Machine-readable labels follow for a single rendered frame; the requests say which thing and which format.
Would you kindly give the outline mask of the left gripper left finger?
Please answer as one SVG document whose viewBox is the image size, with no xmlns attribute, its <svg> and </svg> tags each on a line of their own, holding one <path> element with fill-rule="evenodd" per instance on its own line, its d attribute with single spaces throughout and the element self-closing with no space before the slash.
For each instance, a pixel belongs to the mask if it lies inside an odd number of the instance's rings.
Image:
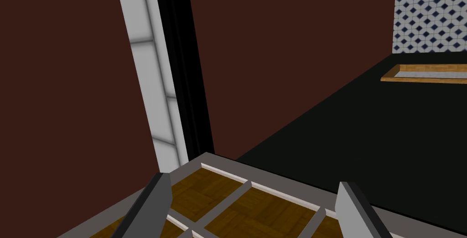
<svg viewBox="0 0 467 238">
<path fill-rule="evenodd" d="M 115 231 L 115 238 L 160 238 L 172 203 L 168 173 L 156 173 Z"/>
</svg>

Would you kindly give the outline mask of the wooden framed grey panel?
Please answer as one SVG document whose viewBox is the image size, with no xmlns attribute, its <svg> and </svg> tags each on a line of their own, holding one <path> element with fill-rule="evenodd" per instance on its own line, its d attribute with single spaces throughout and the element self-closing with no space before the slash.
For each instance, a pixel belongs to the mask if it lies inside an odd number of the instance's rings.
<svg viewBox="0 0 467 238">
<path fill-rule="evenodd" d="M 383 82 L 467 84 L 467 64 L 397 64 Z"/>
</svg>

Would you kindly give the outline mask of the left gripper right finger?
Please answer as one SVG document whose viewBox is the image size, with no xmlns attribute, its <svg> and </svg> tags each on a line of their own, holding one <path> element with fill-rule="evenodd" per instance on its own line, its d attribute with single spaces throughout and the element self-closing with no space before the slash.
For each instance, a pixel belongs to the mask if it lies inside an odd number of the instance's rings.
<svg viewBox="0 0 467 238">
<path fill-rule="evenodd" d="M 335 211 L 344 238 L 393 238 L 354 182 L 339 183 Z"/>
</svg>

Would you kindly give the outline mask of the white window with black frame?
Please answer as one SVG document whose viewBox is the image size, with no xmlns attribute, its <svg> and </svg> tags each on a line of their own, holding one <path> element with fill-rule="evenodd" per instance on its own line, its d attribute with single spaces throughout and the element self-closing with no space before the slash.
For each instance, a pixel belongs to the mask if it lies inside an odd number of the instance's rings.
<svg viewBox="0 0 467 238">
<path fill-rule="evenodd" d="M 120 0 L 158 166 L 214 152 L 190 0 Z"/>
</svg>

